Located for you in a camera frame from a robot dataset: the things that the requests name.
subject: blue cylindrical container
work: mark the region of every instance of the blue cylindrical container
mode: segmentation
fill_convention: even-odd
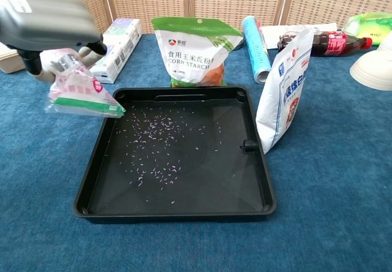
[[[263,34],[258,30],[257,21],[253,16],[247,16],[243,20],[243,29],[251,60],[253,78],[256,83],[262,84],[271,71],[270,58],[265,47]]]

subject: white box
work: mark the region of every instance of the white box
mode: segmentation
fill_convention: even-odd
[[[90,68],[101,83],[113,84],[129,59],[142,34],[141,21],[118,18],[103,34],[108,51],[106,56]]]

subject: red label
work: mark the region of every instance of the red label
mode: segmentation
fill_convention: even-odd
[[[100,92],[103,90],[102,84],[100,84],[99,81],[96,80],[96,79],[94,79],[94,80],[92,81],[92,85],[93,85],[94,89],[95,89],[98,93],[100,93]]]
[[[328,33],[328,48],[324,55],[336,56],[344,51],[347,44],[347,35],[341,31],[331,31]]]

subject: plastic bag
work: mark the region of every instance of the plastic bag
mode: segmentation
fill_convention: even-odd
[[[71,49],[50,50],[41,54],[43,66],[48,67],[50,63],[51,72],[56,75],[45,111],[108,118],[124,116],[125,109],[78,57],[78,53]]]
[[[392,13],[368,12],[350,17],[343,31],[358,38],[370,37],[373,45],[380,45],[392,30]]]
[[[314,31],[301,31],[277,54],[258,104],[256,124],[267,153],[290,127],[309,65]]]
[[[162,17],[152,20],[171,86],[219,86],[224,60],[243,39],[217,19]]]

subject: green and white bag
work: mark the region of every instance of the green and white bag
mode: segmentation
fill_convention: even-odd
[[[152,19],[171,85],[219,86],[224,60],[243,39],[241,32],[217,19]]]

